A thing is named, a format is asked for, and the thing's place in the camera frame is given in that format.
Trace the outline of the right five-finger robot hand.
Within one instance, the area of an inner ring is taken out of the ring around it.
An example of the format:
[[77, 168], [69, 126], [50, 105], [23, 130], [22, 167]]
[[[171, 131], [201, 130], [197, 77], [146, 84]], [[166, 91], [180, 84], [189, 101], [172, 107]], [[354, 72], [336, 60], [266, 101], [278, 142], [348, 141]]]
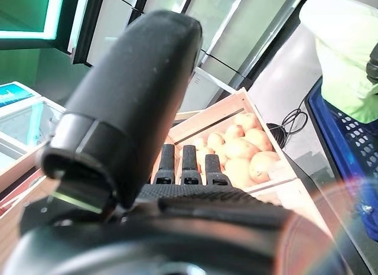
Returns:
[[378, 80], [378, 44], [375, 45], [370, 53], [370, 60], [366, 65], [367, 78], [373, 84], [377, 84]]

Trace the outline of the left five-finger robot hand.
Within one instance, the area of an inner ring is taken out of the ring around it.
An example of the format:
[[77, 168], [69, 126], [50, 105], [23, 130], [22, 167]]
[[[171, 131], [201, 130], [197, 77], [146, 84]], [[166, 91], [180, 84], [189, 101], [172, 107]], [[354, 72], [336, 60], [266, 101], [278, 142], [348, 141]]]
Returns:
[[66, 103], [38, 162], [59, 181], [21, 218], [5, 274], [346, 274], [316, 224], [218, 177], [150, 184], [202, 45], [154, 11], [127, 26]]

